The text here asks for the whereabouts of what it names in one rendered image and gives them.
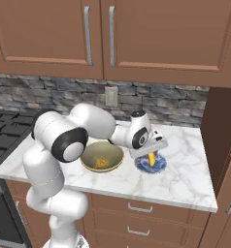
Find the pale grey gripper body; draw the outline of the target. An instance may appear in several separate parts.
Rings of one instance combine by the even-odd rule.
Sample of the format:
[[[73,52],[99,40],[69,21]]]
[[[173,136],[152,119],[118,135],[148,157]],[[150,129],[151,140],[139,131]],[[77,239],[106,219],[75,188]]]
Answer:
[[[153,139],[151,141],[148,141],[143,147],[139,149],[130,149],[129,153],[132,159],[136,159],[138,157],[145,156],[150,152],[156,152],[160,149],[166,148],[167,146],[168,146],[167,140]]]

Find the blue patterned small plate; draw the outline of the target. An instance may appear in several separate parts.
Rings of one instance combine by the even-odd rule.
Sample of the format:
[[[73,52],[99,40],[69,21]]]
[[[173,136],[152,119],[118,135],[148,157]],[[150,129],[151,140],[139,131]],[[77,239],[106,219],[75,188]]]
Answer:
[[[134,164],[138,170],[146,173],[159,173],[164,171],[167,166],[166,159],[157,152],[154,153],[154,158],[155,162],[153,166],[149,164],[148,155],[136,158]]]

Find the grey wall socket plate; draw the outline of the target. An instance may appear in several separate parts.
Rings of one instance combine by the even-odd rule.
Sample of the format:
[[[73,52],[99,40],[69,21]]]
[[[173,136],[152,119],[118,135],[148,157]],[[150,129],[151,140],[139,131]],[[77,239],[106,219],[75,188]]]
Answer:
[[[117,106],[117,93],[118,89],[116,87],[105,87],[106,105],[108,107]]]

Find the brown base cupboard door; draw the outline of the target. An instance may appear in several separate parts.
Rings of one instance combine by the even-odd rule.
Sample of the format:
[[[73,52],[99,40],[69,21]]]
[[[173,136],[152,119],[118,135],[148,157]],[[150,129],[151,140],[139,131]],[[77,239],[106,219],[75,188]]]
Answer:
[[[19,209],[25,222],[24,226],[33,248],[43,248],[50,239],[50,227],[48,214],[40,213],[26,204],[26,194],[30,189],[30,184],[6,179],[6,184],[10,190],[13,201],[20,202]]]

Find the olive green bowl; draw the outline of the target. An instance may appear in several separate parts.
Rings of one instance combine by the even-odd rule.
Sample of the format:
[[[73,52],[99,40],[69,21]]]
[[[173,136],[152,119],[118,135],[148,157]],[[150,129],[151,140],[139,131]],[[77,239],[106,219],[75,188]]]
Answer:
[[[108,141],[96,141],[88,145],[81,156],[82,165],[93,172],[109,172],[115,170],[123,161],[123,150],[117,146],[110,144]],[[104,159],[107,163],[95,169],[96,162]]]

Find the brown drawer front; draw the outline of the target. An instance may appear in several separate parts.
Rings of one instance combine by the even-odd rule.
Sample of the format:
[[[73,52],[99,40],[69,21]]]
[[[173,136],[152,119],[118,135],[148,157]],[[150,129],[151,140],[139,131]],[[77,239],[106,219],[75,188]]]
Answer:
[[[126,217],[94,220],[97,248],[197,248],[202,231]]]
[[[131,214],[136,216],[144,216],[153,219],[160,219],[168,222],[174,222],[184,225],[189,225],[194,228],[203,229],[209,217],[209,213],[206,211],[188,209],[183,207],[146,202],[135,201],[130,199],[123,199],[118,197],[103,196],[99,194],[91,194],[92,206],[95,209],[105,209],[110,211],[121,212],[125,214]],[[131,203],[132,206],[141,208],[153,207],[152,213],[145,213],[139,211],[133,211],[128,209],[127,204]]]

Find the black oven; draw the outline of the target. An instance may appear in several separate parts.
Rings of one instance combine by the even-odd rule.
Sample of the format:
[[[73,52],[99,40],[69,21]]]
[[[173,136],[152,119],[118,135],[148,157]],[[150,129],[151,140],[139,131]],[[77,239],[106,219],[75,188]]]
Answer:
[[[31,248],[17,225],[19,219],[7,186],[0,179],[0,240],[14,248]]]

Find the brown tall cupboard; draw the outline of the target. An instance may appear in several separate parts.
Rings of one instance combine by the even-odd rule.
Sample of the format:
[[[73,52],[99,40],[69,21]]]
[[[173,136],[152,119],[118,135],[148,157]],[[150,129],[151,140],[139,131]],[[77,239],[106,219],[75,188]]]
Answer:
[[[199,248],[231,248],[231,88],[211,88],[200,126],[214,186],[211,213]]]

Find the black hob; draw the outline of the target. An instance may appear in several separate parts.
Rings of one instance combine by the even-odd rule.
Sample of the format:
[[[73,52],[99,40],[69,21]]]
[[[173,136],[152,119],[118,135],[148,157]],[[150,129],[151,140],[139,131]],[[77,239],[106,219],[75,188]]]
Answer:
[[[0,165],[31,133],[35,114],[0,109]]]

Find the orange shrimp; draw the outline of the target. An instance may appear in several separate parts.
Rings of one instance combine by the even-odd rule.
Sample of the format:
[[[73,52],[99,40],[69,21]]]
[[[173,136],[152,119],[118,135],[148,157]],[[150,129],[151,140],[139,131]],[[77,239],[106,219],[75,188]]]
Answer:
[[[98,168],[104,166],[106,163],[107,163],[107,161],[104,160],[104,159],[98,160],[98,161],[96,162],[96,165],[95,165],[94,168],[95,168],[95,169],[98,169]]]

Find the brown wall cupboard door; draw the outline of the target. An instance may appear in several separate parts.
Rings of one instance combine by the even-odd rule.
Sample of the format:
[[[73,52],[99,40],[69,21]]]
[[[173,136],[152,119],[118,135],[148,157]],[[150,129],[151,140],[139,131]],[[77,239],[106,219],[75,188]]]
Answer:
[[[231,0],[101,0],[104,78],[231,88]],[[115,6],[115,66],[110,63]]]
[[[89,6],[92,66],[84,6]],[[0,0],[0,73],[102,78],[100,0]]]

